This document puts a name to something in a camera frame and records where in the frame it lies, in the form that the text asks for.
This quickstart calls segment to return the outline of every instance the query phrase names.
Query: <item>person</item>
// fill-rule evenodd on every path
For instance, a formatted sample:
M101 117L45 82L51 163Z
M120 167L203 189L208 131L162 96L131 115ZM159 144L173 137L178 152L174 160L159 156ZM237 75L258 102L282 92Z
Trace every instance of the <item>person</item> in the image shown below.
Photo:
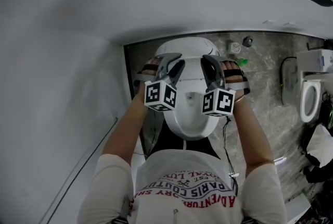
M158 60L148 63L158 65ZM221 66L224 71L239 69L234 62ZM227 83L242 80L242 76L226 78ZM241 198L227 184L228 168L208 138L187 141L184 150L184 141L166 123L151 155L138 168L133 194L130 165L148 111L144 94L142 84L107 141L81 205L79 224L287 223L272 150L243 90L236 92L233 111L246 161Z

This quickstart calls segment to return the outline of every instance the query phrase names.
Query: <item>toilet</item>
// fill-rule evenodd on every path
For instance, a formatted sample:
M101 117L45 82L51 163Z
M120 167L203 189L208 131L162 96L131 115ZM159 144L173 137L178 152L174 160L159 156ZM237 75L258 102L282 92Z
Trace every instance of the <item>toilet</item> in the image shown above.
M317 49L286 58L280 68L282 102L296 107L303 122L315 120L323 83L333 82L333 51Z
M201 68L203 55L220 55L217 47L209 40L199 37L175 39L162 44L155 56L166 53L182 53L185 68L176 84L178 105L175 110L163 112L170 130L188 141L209 136L219 118L203 115L200 97L206 93L207 85ZM168 70L177 61L169 64Z

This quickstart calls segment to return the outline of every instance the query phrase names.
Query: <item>toilet seat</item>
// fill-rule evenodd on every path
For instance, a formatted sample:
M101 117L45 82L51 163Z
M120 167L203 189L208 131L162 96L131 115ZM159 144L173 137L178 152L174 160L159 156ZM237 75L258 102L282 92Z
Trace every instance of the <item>toilet seat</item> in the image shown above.
M305 106L308 101L306 101L307 93L310 91L315 90L315 100L312 105L310 113L305 112ZM321 94L321 83L319 81L303 81L302 88L301 88L301 100L300 100L300 116L302 121L309 122L311 121L318 110L319 100Z

